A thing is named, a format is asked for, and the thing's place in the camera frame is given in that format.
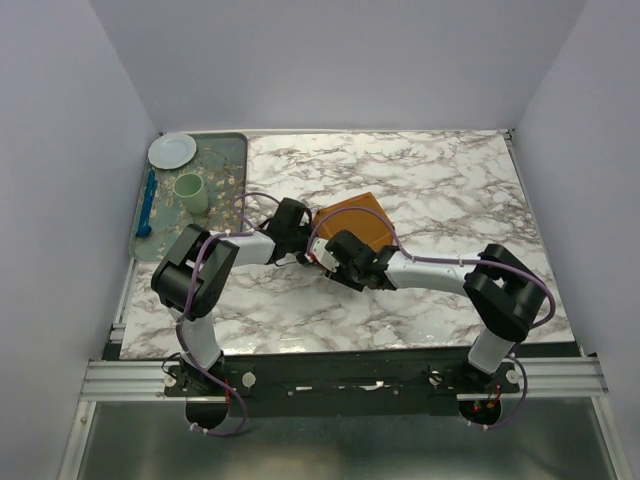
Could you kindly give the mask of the orange-brown cloth napkin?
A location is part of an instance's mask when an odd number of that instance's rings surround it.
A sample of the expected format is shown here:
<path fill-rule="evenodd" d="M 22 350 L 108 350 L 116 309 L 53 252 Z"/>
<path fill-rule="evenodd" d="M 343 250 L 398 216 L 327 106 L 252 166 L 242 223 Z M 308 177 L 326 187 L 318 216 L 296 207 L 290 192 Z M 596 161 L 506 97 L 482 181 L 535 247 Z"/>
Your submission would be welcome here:
<path fill-rule="evenodd" d="M 311 225 L 307 257 L 330 272 L 336 271 L 338 261 L 326 245 L 341 230 L 352 232 L 374 252 L 392 249 L 395 254 L 399 250 L 395 226 L 371 192 L 317 210 L 312 214 Z"/>

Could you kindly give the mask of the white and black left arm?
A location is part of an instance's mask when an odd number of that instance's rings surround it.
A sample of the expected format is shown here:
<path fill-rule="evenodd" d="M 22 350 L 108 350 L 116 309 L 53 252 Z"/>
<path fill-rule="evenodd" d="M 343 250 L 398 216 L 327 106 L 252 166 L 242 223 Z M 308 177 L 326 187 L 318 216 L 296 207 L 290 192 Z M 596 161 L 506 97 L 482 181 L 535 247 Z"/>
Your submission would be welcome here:
<path fill-rule="evenodd" d="M 245 232 L 185 228 L 152 275 L 151 288 L 177 322 L 182 358 L 191 365 L 187 382 L 201 395 L 214 393 L 222 380 L 215 365 L 222 356 L 212 312 L 234 268 L 270 265 L 306 251 L 310 224 Z"/>

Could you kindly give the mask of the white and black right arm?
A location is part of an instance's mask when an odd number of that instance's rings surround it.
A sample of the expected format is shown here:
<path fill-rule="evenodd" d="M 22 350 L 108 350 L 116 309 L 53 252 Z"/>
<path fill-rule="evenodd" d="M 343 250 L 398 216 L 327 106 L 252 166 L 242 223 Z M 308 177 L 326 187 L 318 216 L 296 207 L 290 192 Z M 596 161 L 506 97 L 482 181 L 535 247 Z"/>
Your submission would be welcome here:
<path fill-rule="evenodd" d="M 467 297 L 484 324 L 459 370 L 474 392 L 494 383 L 503 359 L 527 338 L 549 298 L 546 285 L 498 244 L 460 259 L 410 257 L 398 246 L 374 251 L 357 239 L 331 240 L 325 251 L 337 262 L 329 277 L 359 291 L 425 289 Z"/>

